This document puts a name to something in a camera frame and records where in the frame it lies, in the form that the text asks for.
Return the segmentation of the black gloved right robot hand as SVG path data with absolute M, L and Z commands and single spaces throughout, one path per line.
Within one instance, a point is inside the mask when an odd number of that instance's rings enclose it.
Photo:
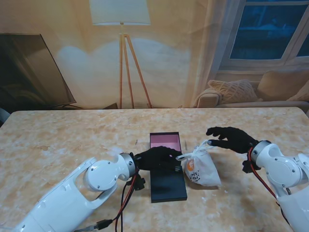
M 211 139 L 207 143 L 224 149 L 230 149 L 236 153 L 247 153 L 255 147 L 259 141 L 248 135 L 245 131 L 234 127 L 212 127 L 206 131 L 207 136 L 218 137 Z

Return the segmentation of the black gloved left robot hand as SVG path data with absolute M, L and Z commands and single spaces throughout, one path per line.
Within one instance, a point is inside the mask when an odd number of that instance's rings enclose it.
M 180 163 L 176 158 L 182 155 L 181 151 L 158 146 L 134 155 L 134 161 L 139 170 L 170 170 L 179 171 Z

